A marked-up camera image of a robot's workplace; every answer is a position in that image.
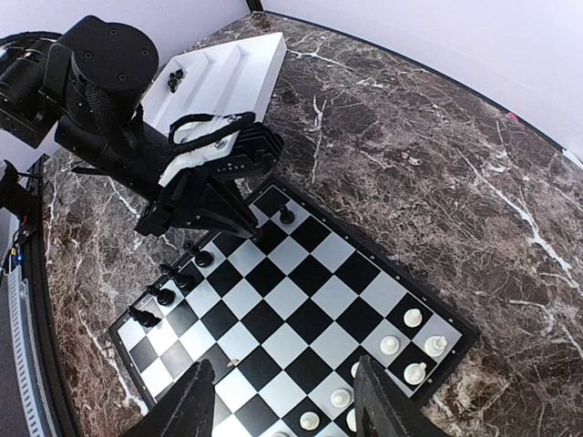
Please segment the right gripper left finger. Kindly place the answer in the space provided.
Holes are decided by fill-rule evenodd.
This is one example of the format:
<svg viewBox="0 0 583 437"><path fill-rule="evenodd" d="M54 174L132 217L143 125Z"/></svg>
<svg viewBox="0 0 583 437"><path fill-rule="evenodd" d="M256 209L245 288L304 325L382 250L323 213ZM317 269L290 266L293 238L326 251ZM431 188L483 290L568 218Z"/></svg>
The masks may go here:
<svg viewBox="0 0 583 437"><path fill-rule="evenodd" d="M195 362L166 395L124 436L211 436L215 373L208 360Z"/></svg>

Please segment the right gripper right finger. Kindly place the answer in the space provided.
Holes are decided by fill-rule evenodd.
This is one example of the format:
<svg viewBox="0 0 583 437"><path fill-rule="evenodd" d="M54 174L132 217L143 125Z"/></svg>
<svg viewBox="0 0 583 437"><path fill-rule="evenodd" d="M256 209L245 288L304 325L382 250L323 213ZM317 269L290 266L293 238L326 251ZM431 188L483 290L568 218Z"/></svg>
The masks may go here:
<svg viewBox="0 0 583 437"><path fill-rule="evenodd" d="M368 355L359 359L353 388L358 437L447 436Z"/></svg>

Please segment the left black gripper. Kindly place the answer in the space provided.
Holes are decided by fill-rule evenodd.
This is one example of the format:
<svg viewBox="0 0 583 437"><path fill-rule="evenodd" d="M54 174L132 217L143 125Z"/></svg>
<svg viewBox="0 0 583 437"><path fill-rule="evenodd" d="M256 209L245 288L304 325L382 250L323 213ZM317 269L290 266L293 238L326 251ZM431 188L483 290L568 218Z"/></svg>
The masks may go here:
<svg viewBox="0 0 583 437"><path fill-rule="evenodd" d="M159 237L171 228L205 229L259 241L259 221L235 181L268 173L282 151L282 136L270 128L259 122L245 127L228 156L182 169L148 203L135 231Z"/></svg>

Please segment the black chess piece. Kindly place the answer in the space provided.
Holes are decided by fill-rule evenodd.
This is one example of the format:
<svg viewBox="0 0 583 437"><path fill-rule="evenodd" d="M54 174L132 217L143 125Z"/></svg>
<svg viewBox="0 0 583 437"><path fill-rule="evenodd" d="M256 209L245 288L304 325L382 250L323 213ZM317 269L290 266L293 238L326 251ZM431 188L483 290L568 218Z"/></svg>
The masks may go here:
<svg viewBox="0 0 583 437"><path fill-rule="evenodd" d="M173 290L169 289L159 289L152 285L146 287L146 292L156 300L157 304L160 306L169 306L176 299L176 294Z"/></svg>
<svg viewBox="0 0 583 437"><path fill-rule="evenodd" d="M288 209L288 207L286 205L281 205L279 207L279 212L280 212L280 222L283 225L290 225L294 222L295 214L293 211Z"/></svg>
<svg viewBox="0 0 583 437"><path fill-rule="evenodd" d="M191 275L181 273L166 263L161 263L159 265L159 270L161 274L166 275L171 281L173 281L180 291L192 291L194 289L194 279Z"/></svg>
<svg viewBox="0 0 583 437"><path fill-rule="evenodd" d="M127 307L127 310L130 318L142 327L153 328L161 322L161 318L147 310L138 310L132 306Z"/></svg>

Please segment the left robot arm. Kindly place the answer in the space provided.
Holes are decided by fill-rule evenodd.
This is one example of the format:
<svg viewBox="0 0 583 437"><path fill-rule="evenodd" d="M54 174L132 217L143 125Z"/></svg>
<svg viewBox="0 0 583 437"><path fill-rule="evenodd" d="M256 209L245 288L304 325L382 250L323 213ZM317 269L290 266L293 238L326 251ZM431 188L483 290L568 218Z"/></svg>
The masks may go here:
<svg viewBox="0 0 583 437"><path fill-rule="evenodd" d="M89 15L63 34L1 41L1 128L30 147L47 136L146 200L135 230L206 229L258 240L259 221L236 180L264 174L281 136L252 111L180 113L167 133L141 100L159 66L151 39L131 25Z"/></svg>

